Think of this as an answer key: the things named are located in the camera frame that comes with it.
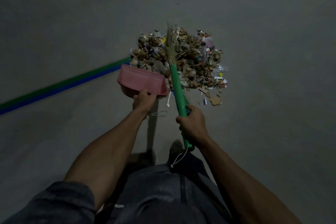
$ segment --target forearm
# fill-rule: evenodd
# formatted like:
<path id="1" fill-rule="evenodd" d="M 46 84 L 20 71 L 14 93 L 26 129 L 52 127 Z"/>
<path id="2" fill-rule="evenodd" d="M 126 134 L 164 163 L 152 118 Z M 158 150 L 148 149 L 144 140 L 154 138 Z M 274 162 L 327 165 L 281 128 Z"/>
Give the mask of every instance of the forearm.
<path id="1" fill-rule="evenodd" d="M 201 152 L 231 214 L 241 223 L 300 223 L 275 194 L 240 168 L 208 138 Z"/>
<path id="2" fill-rule="evenodd" d="M 98 137 L 76 158 L 65 181 L 87 185 L 95 195 L 95 209 L 112 194 L 147 112 L 132 111 L 116 127 Z"/>

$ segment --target green stripe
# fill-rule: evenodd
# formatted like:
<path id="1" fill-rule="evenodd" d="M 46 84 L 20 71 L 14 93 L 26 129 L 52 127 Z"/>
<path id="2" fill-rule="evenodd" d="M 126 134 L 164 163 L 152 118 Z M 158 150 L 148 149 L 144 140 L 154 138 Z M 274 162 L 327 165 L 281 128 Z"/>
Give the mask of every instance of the green stripe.
<path id="1" fill-rule="evenodd" d="M 48 87 L 45 87 L 43 89 L 39 89 L 39 90 L 36 90 L 36 91 L 33 91 L 31 93 L 28 93 L 26 95 L 23 95 L 21 97 L 18 97 L 18 98 L 15 98 L 15 99 L 12 99 L 12 100 L 9 100 L 5 103 L 2 103 L 0 105 L 0 109 L 2 108 L 7 108 L 11 105 L 14 105 L 14 104 L 17 104 L 21 101 L 24 101 L 24 100 L 27 100 L 27 99 L 30 99 L 31 97 L 35 97 L 37 95 L 40 95 L 40 94 L 43 94 L 45 92 L 48 92 L 50 90 L 54 90 L 58 87 L 62 87 L 62 86 L 65 86 L 69 83 L 73 83 L 75 81 L 78 81 L 78 80 L 81 80 L 81 79 L 84 79 L 88 76 L 91 76 L 91 75 L 94 75 L 95 73 L 99 73 L 99 72 L 103 72 L 104 70 L 107 70 L 107 69 L 110 69 L 112 67 L 115 67 L 115 66 L 118 66 L 118 65 L 121 65 L 123 63 L 126 63 L 126 62 L 130 62 L 132 59 L 131 58 L 126 58 L 126 59 L 122 59 L 122 60 L 119 60 L 117 62 L 114 62 L 114 63 L 111 63 L 111 64 L 108 64 L 106 66 L 103 66 L 103 67 L 100 67 L 100 68 L 97 68 L 95 70 L 92 70 L 92 71 L 89 71 L 89 72 L 86 72 L 84 74 L 80 74 L 78 76 L 75 76 L 75 77 L 72 77 L 70 79 L 67 79 L 67 80 L 64 80 L 64 81 L 61 81 L 61 82 L 58 82 L 56 84 L 53 84 L 53 85 L 50 85 Z"/>

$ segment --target sleeve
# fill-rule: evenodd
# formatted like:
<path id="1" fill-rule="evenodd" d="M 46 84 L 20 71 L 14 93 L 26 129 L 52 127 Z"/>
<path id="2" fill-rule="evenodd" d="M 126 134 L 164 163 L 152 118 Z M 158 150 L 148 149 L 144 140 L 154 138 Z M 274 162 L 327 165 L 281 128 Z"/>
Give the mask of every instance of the sleeve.
<path id="1" fill-rule="evenodd" d="M 82 183 L 59 181 L 33 197 L 2 224 L 93 223 L 94 220 L 92 191 Z"/>

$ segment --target person's left hand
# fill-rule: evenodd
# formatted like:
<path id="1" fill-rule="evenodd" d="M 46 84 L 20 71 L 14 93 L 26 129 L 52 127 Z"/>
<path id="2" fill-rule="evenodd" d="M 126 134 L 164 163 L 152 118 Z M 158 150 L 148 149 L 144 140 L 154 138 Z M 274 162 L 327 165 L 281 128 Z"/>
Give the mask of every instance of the person's left hand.
<path id="1" fill-rule="evenodd" d="M 154 106 L 157 94 L 152 94 L 148 90 L 142 90 L 139 95 L 134 95 L 133 110 L 138 109 L 149 114 Z"/>

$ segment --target pile of trash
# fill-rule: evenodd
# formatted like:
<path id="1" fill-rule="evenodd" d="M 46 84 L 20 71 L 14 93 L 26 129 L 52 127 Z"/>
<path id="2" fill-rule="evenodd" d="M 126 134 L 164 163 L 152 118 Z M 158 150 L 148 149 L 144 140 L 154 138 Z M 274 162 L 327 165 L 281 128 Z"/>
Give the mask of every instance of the pile of trash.
<path id="1" fill-rule="evenodd" d="M 196 36 L 189 35 L 183 28 L 173 32 L 176 66 L 185 90 L 202 86 L 206 89 L 226 88 L 225 69 L 219 65 L 223 52 L 215 48 L 210 36 L 200 29 Z M 130 51 L 131 66 L 163 74 L 168 89 L 173 90 L 165 43 L 166 34 L 158 30 L 148 35 L 140 33 L 138 48 Z"/>

